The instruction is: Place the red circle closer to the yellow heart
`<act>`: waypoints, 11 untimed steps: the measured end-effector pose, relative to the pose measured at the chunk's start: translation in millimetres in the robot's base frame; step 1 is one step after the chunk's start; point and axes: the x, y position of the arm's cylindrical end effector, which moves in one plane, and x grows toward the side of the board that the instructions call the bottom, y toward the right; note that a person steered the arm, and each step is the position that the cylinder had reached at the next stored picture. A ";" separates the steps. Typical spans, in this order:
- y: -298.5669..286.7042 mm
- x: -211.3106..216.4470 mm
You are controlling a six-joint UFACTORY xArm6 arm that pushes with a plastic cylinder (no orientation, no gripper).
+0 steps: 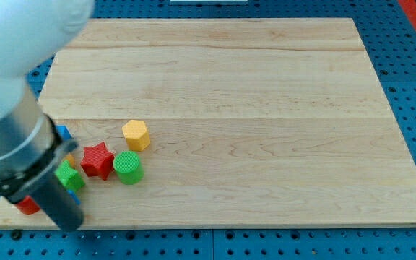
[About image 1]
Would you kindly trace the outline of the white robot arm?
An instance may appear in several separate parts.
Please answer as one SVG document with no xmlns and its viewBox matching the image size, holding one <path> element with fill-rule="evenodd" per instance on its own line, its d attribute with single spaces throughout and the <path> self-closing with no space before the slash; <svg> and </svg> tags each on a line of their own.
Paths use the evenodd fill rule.
<svg viewBox="0 0 416 260">
<path fill-rule="evenodd" d="M 60 137 L 27 74 L 71 42 L 93 9 L 92 0 L 0 1 L 0 196 L 32 198 L 65 231 L 84 215 L 55 172 L 77 143 Z"/>
</svg>

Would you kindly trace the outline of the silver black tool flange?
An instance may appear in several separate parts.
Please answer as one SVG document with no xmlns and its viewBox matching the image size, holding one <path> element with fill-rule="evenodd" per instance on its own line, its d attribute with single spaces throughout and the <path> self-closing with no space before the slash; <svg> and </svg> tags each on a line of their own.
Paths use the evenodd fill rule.
<svg viewBox="0 0 416 260">
<path fill-rule="evenodd" d="M 77 142 L 60 136 L 32 91 L 24 87 L 15 106 L 0 117 L 0 196 L 13 204 L 26 196 L 37 203 L 69 200 L 55 171 L 76 148 Z"/>
</svg>

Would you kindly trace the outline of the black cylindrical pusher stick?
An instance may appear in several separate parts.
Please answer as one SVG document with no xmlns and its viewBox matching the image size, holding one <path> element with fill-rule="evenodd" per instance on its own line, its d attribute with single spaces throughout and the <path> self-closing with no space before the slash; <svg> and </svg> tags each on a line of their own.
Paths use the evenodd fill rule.
<svg viewBox="0 0 416 260">
<path fill-rule="evenodd" d="M 83 211 L 54 173 L 42 175 L 33 185 L 30 196 L 58 228 L 75 231 L 82 225 Z"/>
</svg>

